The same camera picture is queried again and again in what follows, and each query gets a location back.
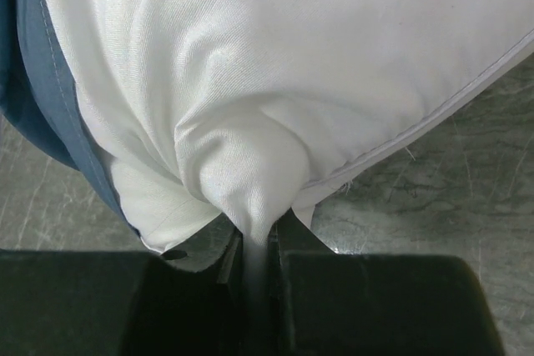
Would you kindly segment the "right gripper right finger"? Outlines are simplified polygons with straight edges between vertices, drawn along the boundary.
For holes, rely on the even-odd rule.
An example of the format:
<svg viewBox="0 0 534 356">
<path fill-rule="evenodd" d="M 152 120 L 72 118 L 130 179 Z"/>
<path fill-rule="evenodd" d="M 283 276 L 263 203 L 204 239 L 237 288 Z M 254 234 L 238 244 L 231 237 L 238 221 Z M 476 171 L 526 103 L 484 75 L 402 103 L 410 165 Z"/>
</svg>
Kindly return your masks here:
<svg viewBox="0 0 534 356">
<path fill-rule="evenodd" d="M 338 254 L 292 212 L 269 238 L 283 355 L 499 355 L 501 336 L 462 258 Z"/>
</svg>

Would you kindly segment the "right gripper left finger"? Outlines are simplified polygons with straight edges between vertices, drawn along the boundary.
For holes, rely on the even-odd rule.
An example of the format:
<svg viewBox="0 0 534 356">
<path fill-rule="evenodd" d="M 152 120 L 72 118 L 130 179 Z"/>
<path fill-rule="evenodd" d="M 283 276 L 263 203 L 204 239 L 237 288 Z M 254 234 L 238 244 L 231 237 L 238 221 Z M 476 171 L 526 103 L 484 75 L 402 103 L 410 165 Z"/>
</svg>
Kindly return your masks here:
<svg viewBox="0 0 534 356">
<path fill-rule="evenodd" d="M 2 354 L 238 354 L 242 238 L 184 270 L 193 256 L 2 251 Z"/>
</svg>

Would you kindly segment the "white pillow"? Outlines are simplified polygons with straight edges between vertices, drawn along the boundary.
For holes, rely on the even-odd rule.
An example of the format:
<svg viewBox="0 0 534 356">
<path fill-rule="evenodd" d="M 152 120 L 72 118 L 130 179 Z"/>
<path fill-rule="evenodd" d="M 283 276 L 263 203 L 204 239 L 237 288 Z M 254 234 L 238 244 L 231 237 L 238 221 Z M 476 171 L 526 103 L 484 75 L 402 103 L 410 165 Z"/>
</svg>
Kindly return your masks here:
<svg viewBox="0 0 534 356">
<path fill-rule="evenodd" d="M 71 142 L 144 245 L 219 215 L 266 243 L 533 49 L 533 0 L 42 0 L 73 78 Z"/>
</svg>

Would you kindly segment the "blue cartoon mouse pillowcase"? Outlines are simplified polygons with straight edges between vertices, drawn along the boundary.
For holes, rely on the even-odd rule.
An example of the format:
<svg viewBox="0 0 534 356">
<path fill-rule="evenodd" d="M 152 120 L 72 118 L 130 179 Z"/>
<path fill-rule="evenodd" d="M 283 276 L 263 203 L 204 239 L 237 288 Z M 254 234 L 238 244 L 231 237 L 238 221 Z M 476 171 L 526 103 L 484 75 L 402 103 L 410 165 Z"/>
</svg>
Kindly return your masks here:
<svg viewBox="0 0 534 356">
<path fill-rule="evenodd" d="M 1 113 L 34 146 L 79 171 L 123 216 L 79 112 L 46 0 L 1 0 Z"/>
</svg>

